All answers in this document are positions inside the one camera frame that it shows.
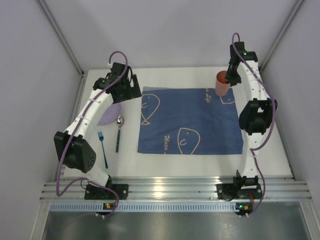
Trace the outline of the purple plastic plate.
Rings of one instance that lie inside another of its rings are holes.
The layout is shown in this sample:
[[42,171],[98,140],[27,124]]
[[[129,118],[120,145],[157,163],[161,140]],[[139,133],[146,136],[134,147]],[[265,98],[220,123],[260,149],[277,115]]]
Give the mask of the purple plastic plate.
[[122,111],[122,107],[120,103],[112,104],[103,113],[102,117],[98,122],[98,125],[105,126],[113,123],[114,121],[117,120],[118,116],[121,114],[121,111]]

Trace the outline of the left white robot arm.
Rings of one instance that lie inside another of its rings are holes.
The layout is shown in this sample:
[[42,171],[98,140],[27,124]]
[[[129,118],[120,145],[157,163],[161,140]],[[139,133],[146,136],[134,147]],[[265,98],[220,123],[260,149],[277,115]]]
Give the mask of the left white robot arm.
[[97,133],[96,127],[110,106],[142,96],[135,74],[131,79],[126,75],[118,82],[117,79],[118,76],[114,73],[108,73],[106,78],[99,78],[72,124],[54,135],[58,168],[66,166],[76,169],[84,173],[88,181],[103,187],[110,181],[110,176],[96,163],[97,155],[89,140]]

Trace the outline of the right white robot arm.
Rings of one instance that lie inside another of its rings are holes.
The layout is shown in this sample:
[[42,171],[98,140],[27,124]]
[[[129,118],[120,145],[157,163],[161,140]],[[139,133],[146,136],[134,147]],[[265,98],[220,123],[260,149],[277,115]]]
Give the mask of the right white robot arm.
[[230,60],[225,81],[232,87],[242,84],[247,103],[239,115],[239,126],[243,131],[243,150],[238,173],[242,177],[254,178],[258,175],[254,153],[266,139],[269,127],[273,125],[272,98],[262,85],[258,70],[258,59],[253,51],[242,51],[241,58],[234,51],[230,51]]

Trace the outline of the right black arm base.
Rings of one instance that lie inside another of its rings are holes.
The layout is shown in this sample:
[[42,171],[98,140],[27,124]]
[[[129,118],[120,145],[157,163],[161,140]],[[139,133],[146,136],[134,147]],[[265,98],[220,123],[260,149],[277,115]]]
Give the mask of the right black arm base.
[[261,199],[263,193],[257,175],[247,177],[246,175],[241,175],[238,170],[232,178],[232,183],[217,184],[216,190],[219,200],[229,202],[241,199],[249,200],[251,197],[254,200]]

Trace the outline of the spoon with green handle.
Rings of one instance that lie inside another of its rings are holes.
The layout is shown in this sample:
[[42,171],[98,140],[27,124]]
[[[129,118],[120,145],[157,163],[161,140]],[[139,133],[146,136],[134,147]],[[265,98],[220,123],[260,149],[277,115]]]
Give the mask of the spoon with green handle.
[[117,139],[116,139],[116,146],[115,146],[115,152],[119,152],[120,147],[120,139],[121,139],[121,128],[124,125],[124,117],[122,115],[119,115],[116,120],[117,125]]

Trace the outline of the blue fish-print cloth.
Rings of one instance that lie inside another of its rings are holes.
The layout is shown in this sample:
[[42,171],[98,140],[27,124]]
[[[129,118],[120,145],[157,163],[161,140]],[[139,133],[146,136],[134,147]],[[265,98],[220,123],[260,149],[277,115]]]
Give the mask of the blue fish-print cloth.
[[243,137],[232,89],[144,87],[138,153],[240,155]]

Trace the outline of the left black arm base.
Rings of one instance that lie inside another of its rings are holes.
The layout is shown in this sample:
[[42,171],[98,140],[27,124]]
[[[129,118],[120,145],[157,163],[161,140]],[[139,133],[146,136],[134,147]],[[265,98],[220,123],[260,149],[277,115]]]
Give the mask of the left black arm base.
[[[95,186],[88,183],[86,186],[83,185],[83,181],[80,181],[80,186],[85,190],[85,200],[116,200],[116,195],[109,190]],[[114,191],[120,200],[126,200],[129,194],[128,184],[111,184],[109,187]]]

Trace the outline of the orange plastic cup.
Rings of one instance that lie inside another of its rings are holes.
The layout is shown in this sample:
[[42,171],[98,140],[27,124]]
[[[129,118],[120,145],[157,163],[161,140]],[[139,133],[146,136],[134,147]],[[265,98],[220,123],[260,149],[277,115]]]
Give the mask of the orange plastic cup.
[[222,70],[216,75],[215,93],[217,96],[225,96],[231,87],[231,84],[226,81],[226,75],[226,70]]

